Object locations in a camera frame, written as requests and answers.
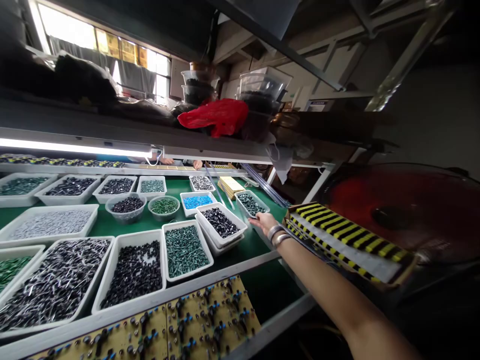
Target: light tube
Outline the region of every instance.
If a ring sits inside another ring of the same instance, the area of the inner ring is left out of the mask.
[[[15,139],[5,139],[5,138],[0,138],[0,146],[12,147],[12,148],[56,150],[56,151],[88,153],[88,154],[131,156],[131,157],[141,157],[141,158],[152,157],[152,150],[150,150],[150,152],[142,152],[142,151],[120,150],[120,149],[105,148],[105,147],[69,145],[69,144],[59,144],[54,142],[15,140]]]

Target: red fan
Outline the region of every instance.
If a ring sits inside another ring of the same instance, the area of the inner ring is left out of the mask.
[[[333,185],[330,208],[422,258],[453,264],[480,256],[480,183],[442,168],[372,165]]]

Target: small white box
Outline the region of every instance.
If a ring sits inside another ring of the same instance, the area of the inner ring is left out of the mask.
[[[105,180],[101,183],[99,187],[96,188],[96,190],[93,192],[93,196],[96,197],[96,200],[98,201],[99,204],[106,204],[108,200],[111,198],[116,197],[119,194],[100,194],[102,191],[103,187],[112,179],[131,179],[133,180],[133,183],[131,184],[130,190],[125,191],[125,193],[133,193],[134,192],[134,187],[135,187],[135,182],[137,182],[137,177],[136,176],[128,176],[128,175],[109,175],[105,178]]]
[[[68,178],[77,178],[77,179],[95,179],[95,181],[90,184],[80,195],[67,196],[67,195],[44,195],[51,189],[57,187],[58,185],[63,184],[64,180]],[[37,192],[35,196],[39,198],[47,206],[57,206],[57,205],[82,205],[90,199],[94,190],[100,185],[102,181],[102,175],[77,175],[69,174],[55,181],[50,186],[47,186]]]
[[[22,247],[12,247],[8,249],[0,250],[0,262],[18,258],[24,258],[30,256],[31,259],[25,264],[25,266],[18,272],[17,275],[5,286],[5,288],[0,291],[0,299],[2,294],[6,294],[7,291],[16,284],[16,282],[22,278],[24,274],[28,272],[30,267],[35,264],[35,261],[42,256],[42,253],[45,250],[45,245],[32,245],[32,246],[22,246]]]
[[[198,222],[198,224],[200,225],[201,231],[203,232],[203,236],[205,237],[206,243],[208,244],[208,248],[210,249],[211,254],[213,255],[214,258],[218,258],[223,253],[226,253],[228,250],[233,249],[239,244],[240,241],[245,239],[245,234],[242,234],[240,235],[238,240],[231,242],[229,245],[225,247],[218,248],[217,245],[215,245],[215,243],[212,241],[212,238],[210,237],[207,230],[203,227],[203,224],[201,222]]]
[[[142,183],[149,180],[161,180],[163,182],[163,190],[160,192],[142,192]],[[153,198],[164,196],[167,193],[167,182],[165,181],[165,176],[140,176],[138,179],[138,185],[136,187],[136,192],[142,194],[146,197],[147,201],[152,200]]]
[[[210,183],[211,185],[211,188],[210,189],[207,189],[207,190],[203,190],[203,189],[197,189],[195,186],[194,186],[194,183],[192,182],[192,178],[196,178],[197,176],[189,176],[188,179],[190,180],[190,188],[193,192],[205,192],[205,191],[215,191],[215,187],[213,186],[212,182],[210,181],[209,177],[208,176],[200,176],[201,178],[205,178],[208,180],[208,182]]]
[[[180,199],[181,199],[181,206],[183,207],[183,212],[185,213],[185,217],[193,217],[197,213],[197,208],[187,209],[184,203],[184,199],[186,198],[195,198],[199,196],[208,196],[211,199],[212,203],[217,203],[217,199],[215,198],[214,194],[211,191],[194,191],[194,192],[181,192]]]
[[[120,249],[128,246],[141,246],[145,244],[151,244],[155,240],[158,240],[160,243],[160,247],[159,247],[160,254],[158,258],[160,260],[160,273],[161,273],[161,282],[162,282],[161,289],[151,292],[150,294],[145,294],[145,295],[136,297],[134,299],[122,302],[121,304],[130,303],[135,300],[143,299],[146,296],[151,294],[158,294],[167,288],[167,279],[165,276],[166,266],[164,261],[165,250],[163,247],[162,231],[158,229],[158,230],[133,232],[133,233],[117,236],[114,241],[113,247],[111,249],[110,256],[108,257],[108,263],[106,264],[105,273],[103,274],[100,287],[98,288],[98,291],[95,296],[95,300],[93,302],[93,306],[91,308],[91,313],[93,315],[102,313],[106,310],[118,308],[118,306],[121,305],[121,304],[117,304],[117,305],[107,307],[105,309],[100,308],[100,304],[105,299],[105,296],[107,296],[107,292],[110,289],[110,284],[114,279],[115,269],[117,268],[117,264],[119,262]]]
[[[235,198],[236,198],[236,203],[239,204],[239,207],[241,209],[241,212],[247,217],[247,218],[251,218],[251,219],[256,219],[257,217],[254,215],[251,215],[248,211],[247,211],[247,208],[244,206],[244,204],[240,201],[239,199],[239,195],[241,194],[248,194],[250,195],[254,200],[255,202],[260,205],[262,208],[265,209],[265,213],[269,213],[270,212],[270,208],[267,206],[267,204],[265,204],[262,200],[260,200],[260,198],[255,195],[252,190],[245,190],[245,191],[239,191],[239,192],[236,192],[235,193]]]
[[[201,247],[203,251],[205,252],[206,258],[208,259],[208,264],[204,265],[202,267],[199,267],[198,269],[192,270],[190,272],[186,272],[180,276],[177,277],[170,277],[169,274],[169,257],[168,257],[168,250],[167,250],[167,241],[166,241],[166,232],[169,230],[175,230],[175,229],[181,229],[181,228],[187,228],[189,226],[195,226],[196,232],[198,234],[198,238],[200,239]],[[199,273],[209,267],[211,267],[214,264],[214,258],[212,254],[210,253],[209,245],[207,244],[207,241],[204,238],[204,234],[202,232],[202,229],[200,228],[200,225],[197,220],[187,220],[187,221],[180,221],[180,222],[173,222],[173,223],[167,223],[161,227],[162,230],[162,236],[163,236],[163,252],[164,252],[164,257],[165,257],[165,274],[166,274],[166,279],[168,280],[169,283],[174,283],[180,280],[183,280],[185,278],[188,278],[196,273]]]
[[[12,286],[9,290],[8,293],[6,293],[2,298],[0,298],[0,309],[5,306],[8,300],[17,292],[18,289],[22,287],[24,282],[35,272],[37,269],[40,267],[42,264],[43,260],[47,257],[47,255],[55,249],[59,243],[62,242],[70,242],[70,241],[76,241],[82,238],[68,238],[68,239],[62,239],[56,241],[47,251],[45,251],[42,256],[40,256],[35,263],[28,269],[28,272],[26,272],[22,278],[20,278],[14,286]],[[83,295],[82,300],[80,301],[80,304],[76,308],[75,313],[68,319],[65,320],[60,320],[60,321],[54,321],[42,325],[37,325],[37,326],[31,326],[31,327],[26,327],[22,329],[17,329],[17,330],[11,330],[11,331],[5,331],[5,332],[0,332],[0,339],[6,339],[6,338],[11,338],[11,337],[17,337],[17,336],[22,336],[30,333],[38,333],[42,332],[44,330],[56,328],[65,324],[69,324],[72,321],[74,321],[76,318],[79,317],[80,314],[83,313],[83,310],[85,308],[85,305],[87,305],[92,296],[94,295],[95,289],[98,286],[98,283],[100,281],[101,275],[104,271],[105,264],[107,263],[107,258],[109,257],[109,252],[112,248],[112,245],[114,243],[114,237],[113,236],[97,236],[97,237],[90,237],[90,239],[109,239],[110,240],[110,246],[108,247],[107,251],[102,257],[102,260],[100,264],[98,265],[98,268],[95,272],[95,275],[93,276],[90,285],[88,286],[88,289],[86,290],[85,294]]]
[[[99,209],[98,204],[31,207],[25,210],[22,214],[17,216],[12,221],[10,221],[8,225],[6,225],[3,229],[0,230],[0,249],[14,248],[17,246],[24,246],[24,245],[37,245],[37,244],[51,245],[53,242],[59,239],[84,238],[89,234],[90,230],[94,226],[95,220],[97,220],[98,209]],[[9,235],[17,227],[19,227],[25,221],[39,214],[75,211],[75,210],[83,210],[83,211],[91,212],[87,222],[85,223],[83,228],[78,232],[9,240]]]
[[[225,216],[236,225],[238,231],[226,238],[223,238],[219,235],[219,233],[214,229],[212,224],[207,220],[207,218],[202,214],[202,211],[219,208]],[[198,221],[200,221],[206,231],[210,234],[211,239],[215,243],[216,247],[221,249],[229,245],[232,241],[237,239],[240,235],[244,233],[245,230],[248,229],[248,226],[239,219],[233,212],[228,210],[222,203],[215,202],[213,204],[202,205],[196,208],[196,213],[198,214]]]
[[[55,180],[57,180],[57,174],[47,173],[28,173],[28,172],[14,172],[8,176],[0,179],[0,188],[11,180],[18,178],[48,178],[36,188],[25,195],[8,195],[0,196],[0,208],[23,208],[34,205],[39,199],[35,197],[35,193],[39,190],[47,187]]]

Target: hand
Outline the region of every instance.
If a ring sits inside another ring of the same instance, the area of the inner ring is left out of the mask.
[[[175,162],[175,160],[173,160],[173,159],[166,159],[166,158],[164,158],[164,156],[162,155],[162,156],[160,156],[160,162],[161,162],[162,164],[164,164],[164,165],[172,165],[172,164]]]
[[[204,164],[200,160],[194,160],[193,161],[193,168],[195,170],[200,169]]]
[[[248,221],[250,224],[259,227],[266,237],[269,235],[270,228],[279,223],[271,213],[257,212],[256,217],[256,219],[249,218]]]

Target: red plastic bag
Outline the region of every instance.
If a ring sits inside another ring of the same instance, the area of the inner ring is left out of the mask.
[[[248,113],[249,107],[246,103],[226,98],[184,112],[178,116],[178,121],[188,129],[215,125],[211,137],[219,138],[221,135],[233,135],[239,131]]]

